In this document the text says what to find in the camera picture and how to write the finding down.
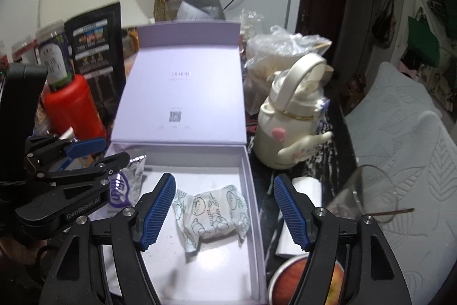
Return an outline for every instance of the wooden stick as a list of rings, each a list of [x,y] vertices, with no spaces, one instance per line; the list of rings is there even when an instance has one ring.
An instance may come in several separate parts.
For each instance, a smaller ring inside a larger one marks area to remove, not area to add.
[[[409,214],[410,212],[414,212],[414,208],[399,209],[397,211],[389,211],[389,212],[376,212],[375,214],[367,214],[367,215],[370,215],[370,216],[388,216],[388,215]]]

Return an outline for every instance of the silver bolt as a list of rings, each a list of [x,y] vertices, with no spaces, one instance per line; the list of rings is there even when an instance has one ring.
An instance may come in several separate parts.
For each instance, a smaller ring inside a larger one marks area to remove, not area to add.
[[[135,213],[135,208],[133,208],[133,207],[124,208],[124,210],[122,211],[122,214],[126,217],[132,216],[134,213]]]
[[[371,224],[374,223],[374,218],[373,218],[373,216],[364,215],[364,216],[362,217],[362,221],[363,221],[365,224],[367,224],[367,225],[371,225]]]
[[[324,207],[317,207],[315,210],[314,210],[314,213],[318,216],[325,216],[327,214],[327,210],[324,208]]]
[[[76,219],[76,223],[77,223],[78,225],[84,225],[86,222],[87,222],[87,216],[79,216],[79,217]]]

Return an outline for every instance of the open gift box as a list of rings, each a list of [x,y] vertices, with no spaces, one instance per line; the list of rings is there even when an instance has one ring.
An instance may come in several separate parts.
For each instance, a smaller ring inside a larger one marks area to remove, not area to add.
[[[235,185],[251,227],[202,241],[186,254],[173,208],[157,242],[143,253],[163,304],[266,304],[266,280],[254,183],[245,148],[239,24],[158,23],[139,28],[140,51],[117,112],[107,155],[145,147],[154,189],[165,172],[190,194]],[[96,213],[105,217],[104,209]],[[121,294],[111,247],[104,247],[110,291]]]

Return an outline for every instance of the box lid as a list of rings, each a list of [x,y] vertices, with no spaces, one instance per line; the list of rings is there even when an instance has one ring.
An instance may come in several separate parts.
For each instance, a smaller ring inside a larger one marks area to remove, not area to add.
[[[245,144],[239,23],[157,23],[119,104],[113,143]]]

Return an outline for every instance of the black pouch bag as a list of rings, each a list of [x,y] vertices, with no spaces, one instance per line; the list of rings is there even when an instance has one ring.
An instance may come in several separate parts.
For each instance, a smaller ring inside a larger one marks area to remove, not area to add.
[[[104,125],[116,117],[125,87],[121,4],[109,4],[68,20],[65,32],[75,73],[84,75]]]

